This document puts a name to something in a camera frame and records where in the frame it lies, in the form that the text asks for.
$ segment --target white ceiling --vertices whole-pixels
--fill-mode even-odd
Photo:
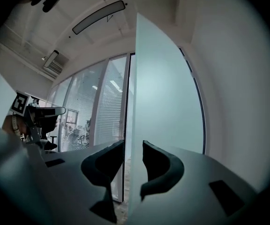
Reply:
[[[118,0],[60,0],[48,13],[42,11],[43,1],[36,6],[18,4],[0,30],[0,42],[42,68],[41,58],[53,50],[60,52],[56,61],[65,65],[88,47],[102,45],[111,37],[134,34],[137,12],[157,25],[178,24],[180,0],[123,0],[126,9],[109,21],[103,18],[80,34],[73,33],[72,28],[81,20],[115,1]]]

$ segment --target black rectangular slot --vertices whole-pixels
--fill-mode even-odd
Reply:
[[[241,198],[224,181],[210,182],[209,186],[227,216],[232,215],[245,205]]]
[[[61,163],[64,163],[65,161],[63,159],[55,159],[55,160],[52,160],[52,161],[48,161],[48,162],[45,162],[46,166],[47,167],[52,167],[52,166],[56,166],[56,165],[59,165]]]

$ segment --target ceiling light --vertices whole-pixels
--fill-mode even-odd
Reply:
[[[49,58],[46,60],[45,64],[44,64],[44,67],[48,67],[51,62],[53,62],[55,60],[55,58],[59,55],[59,52],[54,50],[51,55],[49,56]]]
[[[85,28],[89,27],[91,24],[97,22],[98,20],[119,12],[121,10],[125,9],[125,5],[123,1],[117,1],[117,2],[113,2],[99,10],[97,10],[96,12],[94,12],[93,14],[89,15],[88,17],[86,17],[84,20],[82,20],[78,25],[76,25],[73,28],[73,32],[75,34],[79,34],[80,32],[82,32]]]
[[[110,81],[110,83],[113,84],[113,86],[116,87],[116,89],[117,89],[119,92],[122,92],[122,90],[120,89],[120,87],[117,85],[116,82]]]

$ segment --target ceiling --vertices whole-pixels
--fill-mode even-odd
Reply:
[[[64,66],[91,46],[101,46],[109,39],[135,34],[136,15],[140,12],[155,24],[179,25],[180,0],[123,0],[126,9],[103,18],[80,34],[72,28],[96,10],[118,0],[60,0],[48,13],[43,1],[36,6],[18,4],[0,29],[0,43],[42,69],[43,57],[53,50],[60,55],[55,61]]]

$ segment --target floor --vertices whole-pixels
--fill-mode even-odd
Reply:
[[[129,205],[130,193],[130,175],[131,175],[131,159],[125,162],[124,166],[124,201],[122,203],[114,202],[114,210],[117,217],[117,224],[125,224],[127,220],[127,212]]]

